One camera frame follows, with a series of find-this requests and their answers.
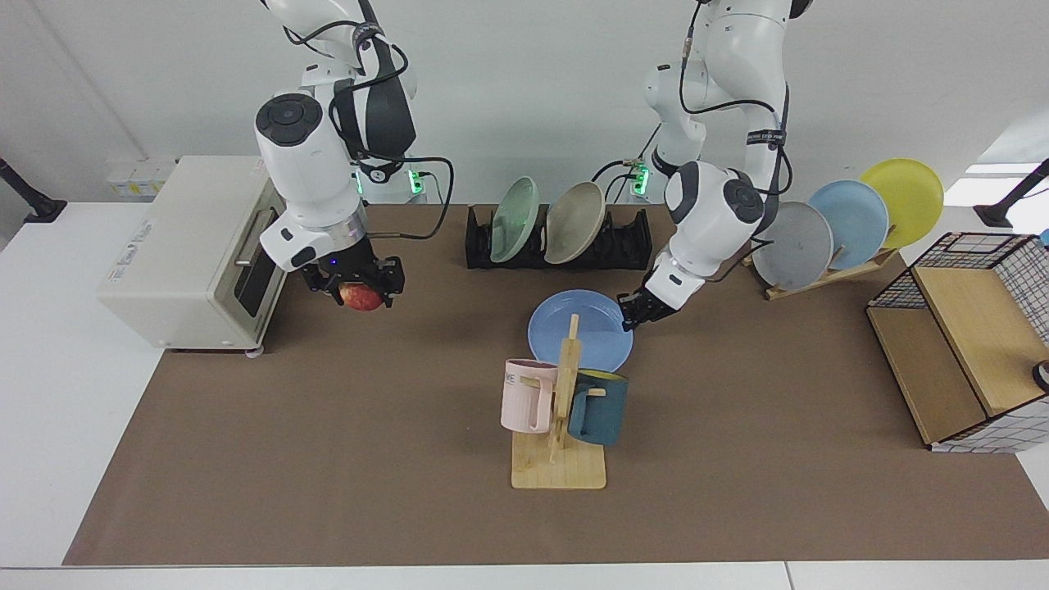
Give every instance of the apple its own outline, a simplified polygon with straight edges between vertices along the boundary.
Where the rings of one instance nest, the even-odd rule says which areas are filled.
[[[339,286],[339,296],[359,312],[370,312],[383,305],[383,298],[367,285],[344,282]]]

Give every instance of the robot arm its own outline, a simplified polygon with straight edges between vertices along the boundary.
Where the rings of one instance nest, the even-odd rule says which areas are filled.
[[[810,3],[701,2],[695,35],[690,30],[686,41],[684,55],[694,54],[684,82],[669,66],[649,76],[646,96],[663,122],[649,163],[666,177],[666,206],[678,228],[641,288],[620,295],[624,330],[677,313],[774,218],[786,143],[784,35],[791,16]],[[742,171],[699,160],[706,131],[697,117],[728,106],[747,120]]]
[[[368,0],[357,0],[360,16],[350,0],[263,3],[293,43],[324,59],[306,68],[298,90],[271,99],[256,115],[262,159],[287,204],[260,243],[280,268],[303,269],[309,287],[339,304],[342,285],[355,282],[389,307],[404,273],[399,258],[373,254],[364,197],[411,195],[415,186],[402,162],[371,155],[402,160],[415,140],[408,108],[414,83],[401,80],[407,57],[385,38]]]

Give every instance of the dark teal mug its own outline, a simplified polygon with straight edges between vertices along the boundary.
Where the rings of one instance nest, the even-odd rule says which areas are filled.
[[[569,415],[572,438],[603,446],[616,444],[626,413],[629,383],[625,377],[613,373],[579,370]]]

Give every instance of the white table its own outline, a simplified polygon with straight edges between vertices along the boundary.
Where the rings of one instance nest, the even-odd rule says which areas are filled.
[[[71,204],[56,224],[24,228],[0,252],[0,565],[7,566],[0,568],[0,588],[1049,587],[1049,561],[62,569],[160,358],[93,295],[147,209]],[[985,231],[967,209],[948,210],[934,236],[947,230]],[[1043,500],[1049,499],[1049,448],[1022,460]]]

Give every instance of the blue plate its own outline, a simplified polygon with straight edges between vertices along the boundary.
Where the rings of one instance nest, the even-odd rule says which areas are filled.
[[[878,191],[859,181],[838,181],[816,191],[809,205],[827,219],[840,252],[831,268],[844,271],[878,253],[889,234],[889,209]]]
[[[619,304],[594,291],[563,291],[543,301],[528,322],[528,344],[536,360],[557,364],[561,340],[569,336],[572,314],[579,315],[579,339],[583,343],[582,368],[613,373],[634,349],[634,333],[623,332]]]

